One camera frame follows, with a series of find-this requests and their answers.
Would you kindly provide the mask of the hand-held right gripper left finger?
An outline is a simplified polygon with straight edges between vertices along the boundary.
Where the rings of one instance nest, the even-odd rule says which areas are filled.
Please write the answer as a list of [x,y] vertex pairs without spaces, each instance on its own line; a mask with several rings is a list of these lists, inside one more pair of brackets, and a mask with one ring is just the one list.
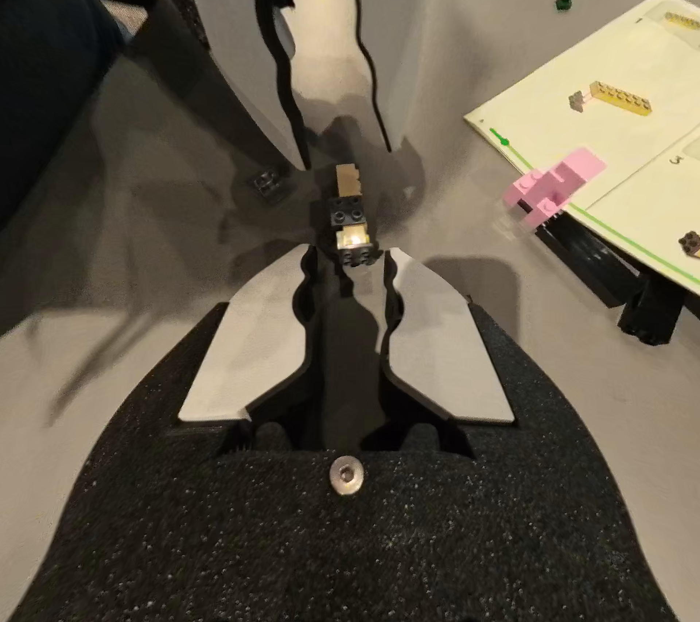
[[180,423],[301,420],[319,390],[317,271],[316,248],[297,245],[233,295],[179,409]]

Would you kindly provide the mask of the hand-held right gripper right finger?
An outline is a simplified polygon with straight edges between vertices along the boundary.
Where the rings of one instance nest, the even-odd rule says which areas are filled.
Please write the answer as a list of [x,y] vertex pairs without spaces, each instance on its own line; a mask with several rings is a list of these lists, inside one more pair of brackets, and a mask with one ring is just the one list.
[[432,428],[440,448],[469,448],[465,428],[510,429],[515,415],[464,296],[400,249],[384,255],[380,349],[382,448]]

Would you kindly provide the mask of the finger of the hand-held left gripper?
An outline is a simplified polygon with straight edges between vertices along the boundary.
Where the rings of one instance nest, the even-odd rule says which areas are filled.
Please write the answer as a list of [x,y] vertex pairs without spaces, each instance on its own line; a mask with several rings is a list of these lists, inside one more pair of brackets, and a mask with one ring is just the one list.
[[242,107],[294,168],[310,168],[304,122],[291,89],[287,0],[194,0],[211,55]]
[[358,46],[386,148],[398,150],[415,100],[427,0],[355,0]]

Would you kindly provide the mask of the dark grey square brick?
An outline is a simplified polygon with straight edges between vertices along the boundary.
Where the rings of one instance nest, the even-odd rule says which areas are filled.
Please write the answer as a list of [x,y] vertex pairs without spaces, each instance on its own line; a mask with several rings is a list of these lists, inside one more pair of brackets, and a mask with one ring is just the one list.
[[363,197],[334,197],[328,200],[330,225],[334,230],[366,223]]

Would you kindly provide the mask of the yellow and grey brick assembly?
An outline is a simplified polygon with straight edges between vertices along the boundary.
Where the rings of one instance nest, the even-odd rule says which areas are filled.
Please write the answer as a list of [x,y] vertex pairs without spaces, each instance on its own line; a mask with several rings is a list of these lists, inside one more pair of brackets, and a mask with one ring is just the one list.
[[[347,197],[360,195],[363,191],[360,180],[360,171],[353,163],[336,166],[337,194],[335,197]],[[371,245],[369,227],[367,219],[365,224],[346,226],[341,229],[332,230],[336,236],[336,248],[354,248],[363,245]]]

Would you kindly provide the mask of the grey desk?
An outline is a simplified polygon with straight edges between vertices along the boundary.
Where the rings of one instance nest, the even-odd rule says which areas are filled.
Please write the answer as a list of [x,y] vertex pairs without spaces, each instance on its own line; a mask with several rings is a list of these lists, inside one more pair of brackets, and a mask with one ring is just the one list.
[[[511,169],[465,113],[642,0],[431,0],[402,149],[377,142],[351,0],[295,0],[295,89],[319,164],[354,154],[398,246],[490,314],[573,404],[660,586],[699,620],[699,317],[643,346],[531,236],[497,229]],[[168,4],[110,71],[1,237],[1,620],[27,591],[102,429],[215,303],[310,232],[317,180],[267,207],[262,154]]]

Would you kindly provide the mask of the person's dark knit top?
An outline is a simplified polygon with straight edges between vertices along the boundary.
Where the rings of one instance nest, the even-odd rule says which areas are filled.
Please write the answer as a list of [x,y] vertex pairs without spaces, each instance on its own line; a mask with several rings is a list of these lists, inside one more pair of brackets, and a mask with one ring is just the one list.
[[124,46],[100,0],[1,0],[1,227]]

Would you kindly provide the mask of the grey square plate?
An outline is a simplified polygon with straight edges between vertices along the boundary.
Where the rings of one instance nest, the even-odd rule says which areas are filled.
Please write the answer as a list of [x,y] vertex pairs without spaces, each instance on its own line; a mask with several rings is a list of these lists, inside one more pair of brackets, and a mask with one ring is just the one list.
[[272,166],[252,175],[248,184],[268,206],[281,203],[293,191],[288,172]]

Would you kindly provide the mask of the pink toy brick pig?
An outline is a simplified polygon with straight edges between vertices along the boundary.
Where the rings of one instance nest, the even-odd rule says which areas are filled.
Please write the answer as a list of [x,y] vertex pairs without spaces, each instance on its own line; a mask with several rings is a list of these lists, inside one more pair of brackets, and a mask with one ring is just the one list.
[[502,201],[507,207],[524,210],[522,224],[536,229],[558,215],[606,167],[606,162],[582,147],[546,170],[533,168],[525,172],[506,189]]

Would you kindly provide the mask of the pale green instruction booklet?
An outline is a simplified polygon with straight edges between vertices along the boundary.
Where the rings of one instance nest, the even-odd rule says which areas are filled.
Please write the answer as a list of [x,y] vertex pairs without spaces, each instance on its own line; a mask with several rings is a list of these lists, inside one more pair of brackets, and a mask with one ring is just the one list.
[[588,149],[606,167],[565,212],[699,295],[697,6],[644,0],[463,119],[521,173]]

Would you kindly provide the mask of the black toy brick frame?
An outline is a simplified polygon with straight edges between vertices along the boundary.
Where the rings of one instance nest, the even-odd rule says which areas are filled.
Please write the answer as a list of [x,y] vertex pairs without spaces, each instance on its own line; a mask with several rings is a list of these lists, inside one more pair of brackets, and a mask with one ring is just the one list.
[[687,300],[684,287],[567,213],[538,226],[535,235],[606,308],[622,309],[617,326],[623,333],[648,346],[670,342]]

